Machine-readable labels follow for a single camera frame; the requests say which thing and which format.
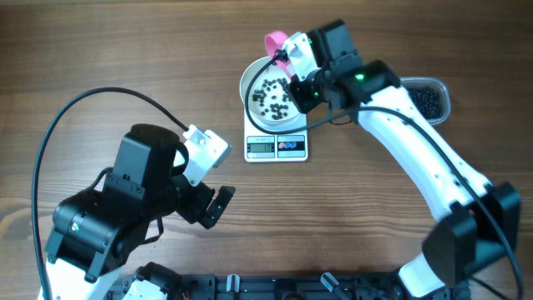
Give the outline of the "pink measuring scoop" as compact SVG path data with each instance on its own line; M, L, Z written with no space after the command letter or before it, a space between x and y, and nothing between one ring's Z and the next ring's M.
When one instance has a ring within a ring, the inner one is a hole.
M274 58L282 50L283 43L287 39L288 36L279 30L266 34L264 37L264 45L268 56ZM279 58L275 61L275 64L288 76L289 79L291 79L292 75L288 69L288 66L290 65L289 61Z

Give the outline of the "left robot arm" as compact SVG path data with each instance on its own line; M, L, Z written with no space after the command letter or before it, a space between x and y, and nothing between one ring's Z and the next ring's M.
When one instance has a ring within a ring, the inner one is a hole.
M215 226L236 189L203 183L231 151L211 130L190 126L182 136L135 124L122 138L115 163L101 171L98 191L87 187L61 201L47 240L47 283L41 299L102 299L129 255L154 243L151 222L178 213L190 224Z

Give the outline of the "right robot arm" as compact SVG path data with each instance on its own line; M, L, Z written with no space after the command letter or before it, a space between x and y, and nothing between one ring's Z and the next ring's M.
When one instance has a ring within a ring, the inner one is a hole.
M519 193L509 183L492 184L465 162L383 61L362 60L343 21L297 32L282 41L279 52L297 109L308 113L328 103L350 115L389 151L426 200L436 226L421 253L398 271L407 297L453 288L501 258L519 271Z

